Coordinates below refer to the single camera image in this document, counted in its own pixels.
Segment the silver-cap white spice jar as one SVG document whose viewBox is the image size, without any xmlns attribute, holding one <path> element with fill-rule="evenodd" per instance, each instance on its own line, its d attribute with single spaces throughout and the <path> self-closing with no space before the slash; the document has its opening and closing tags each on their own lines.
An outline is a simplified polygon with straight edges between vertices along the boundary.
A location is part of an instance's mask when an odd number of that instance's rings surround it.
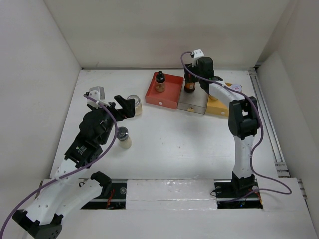
<svg viewBox="0 0 319 239">
<path fill-rule="evenodd" d="M 123 149 L 129 149 L 132 146 L 132 141 L 129 136 L 129 131 L 126 127 L 119 127 L 117 131 L 118 145 Z"/>
</svg>

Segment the red-cap dark sauce bottle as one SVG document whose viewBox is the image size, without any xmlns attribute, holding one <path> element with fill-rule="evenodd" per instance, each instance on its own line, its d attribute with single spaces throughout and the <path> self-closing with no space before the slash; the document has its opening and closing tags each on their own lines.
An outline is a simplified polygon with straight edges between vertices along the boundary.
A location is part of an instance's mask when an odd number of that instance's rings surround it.
<svg viewBox="0 0 319 239">
<path fill-rule="evenodd" d="M 185 78 L 185 85 L 184 85 L 184 90 L 187 93 L 193 93 L 195 90 L 195 78 L 191 74 L 186 74 L 184 76 Z"/>
</svg>

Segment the wide silver-rim spice jar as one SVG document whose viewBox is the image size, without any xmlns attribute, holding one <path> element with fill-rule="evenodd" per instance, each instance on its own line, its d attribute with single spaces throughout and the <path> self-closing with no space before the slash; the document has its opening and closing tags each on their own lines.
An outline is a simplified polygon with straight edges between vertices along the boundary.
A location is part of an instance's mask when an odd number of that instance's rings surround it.
<svg viewBox="0 0 319 239">
<path fill-rule="evenodd" d="M 142 101 L 141 101 L 140 97 L 137 95 L 129 95 L 127 97 L 127 100 L 131 100 L 131 99 L 134 99 L 134 101 L 135 101 L 135 116 L 138 116 L 143 111 Z"/>
</svg>

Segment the white-lid small jar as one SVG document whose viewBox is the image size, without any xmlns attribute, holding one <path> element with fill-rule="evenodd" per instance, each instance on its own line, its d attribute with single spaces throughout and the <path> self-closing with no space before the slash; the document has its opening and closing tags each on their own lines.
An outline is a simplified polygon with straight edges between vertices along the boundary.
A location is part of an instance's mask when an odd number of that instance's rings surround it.
<svg viewBox="0 0 319 239">
<path fill-rule="evenodd" d="M 235 91 L 242 92 L 242 86 L 239 85 L 239 84 L 231 84 L 231 85 L 229 86 L 229 88 L 231 88 L 231 89 L 233 89 L 233 90 L 235 90 Z"/>
</svg>

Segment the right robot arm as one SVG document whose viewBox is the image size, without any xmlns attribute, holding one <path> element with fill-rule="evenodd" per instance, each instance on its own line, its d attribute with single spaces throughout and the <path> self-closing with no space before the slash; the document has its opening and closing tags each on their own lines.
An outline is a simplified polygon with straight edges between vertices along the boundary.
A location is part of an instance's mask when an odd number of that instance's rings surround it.
<svg viewBox="0 0 319 239">
<path fill-rule="evenodd" d="M 192 64 L 183 64 L 183 67 L 187 83 L 199 82 L 210 96 L 228 105 L 228 128 L 235 142 L 235 164 L 231 181 L 215 185 L 216 196 L 238 199 L 249 195 L 257 186 L 252 169 L 253 142 L 258 129 L 262 128 L 256 98 L 231 88 L 214 75 L 210 57 L 198 57 Z"/>
</svg>

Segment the black-cap white spice bottle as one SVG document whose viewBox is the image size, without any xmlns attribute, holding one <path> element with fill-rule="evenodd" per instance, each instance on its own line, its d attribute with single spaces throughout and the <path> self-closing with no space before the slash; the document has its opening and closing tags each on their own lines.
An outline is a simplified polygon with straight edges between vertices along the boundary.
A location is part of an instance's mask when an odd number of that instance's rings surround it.
<svg viewBox="0 0 319 239">
<path fill-rule="evenodd" d="M 209 95 L 209 98 L 210 98 L 211 100 L 213 100 L 213 101 L 218 100 L 218 98 L 216 98 L 215 96 L 212 96 L 212 95 Z"/>
</svg>

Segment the black-cap brown spice bottle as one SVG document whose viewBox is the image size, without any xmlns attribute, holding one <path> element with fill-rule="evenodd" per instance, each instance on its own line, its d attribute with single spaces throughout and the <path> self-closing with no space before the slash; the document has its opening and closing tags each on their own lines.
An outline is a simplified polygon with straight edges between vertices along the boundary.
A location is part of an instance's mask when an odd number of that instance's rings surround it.
<svg viewBox="0 0 319 239">
<path fill-rule="evenodd" d="M 158 71 L 155 77 L 155 90 L 159 93 L 165 91 L 165 74 L 162 71 Z"/>
</svg>

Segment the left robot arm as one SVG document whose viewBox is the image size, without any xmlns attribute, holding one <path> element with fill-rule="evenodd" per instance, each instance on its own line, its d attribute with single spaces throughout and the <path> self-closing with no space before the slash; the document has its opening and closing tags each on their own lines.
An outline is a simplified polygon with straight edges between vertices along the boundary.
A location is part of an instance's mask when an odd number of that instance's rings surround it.
<svg viewBox="0 0 319 239">
<path fill-rule="evenodd" d="M 62 231 L 62 222 L 74 209 L 81 209 L 96 197 L 107 197 L 111 193 L 112 179 L 104 173 L 94 172 L 73 195 L 69 192 L 78 179 L 106 151 L 102 146 L 112 131 L 117 132 L 117 123 L 135 115 L 135 100 L 114 97 L 114 102 L 104 103 L 98 97 L 88 100 L 87 112 L 79 125 L 79 133 L 66 151 L 64 159 L 51 181 L 35 191 L 36 199 L 26 209 L 17 208 L 12 219 L 35 239 L 55 239 Z"/>
</svg>

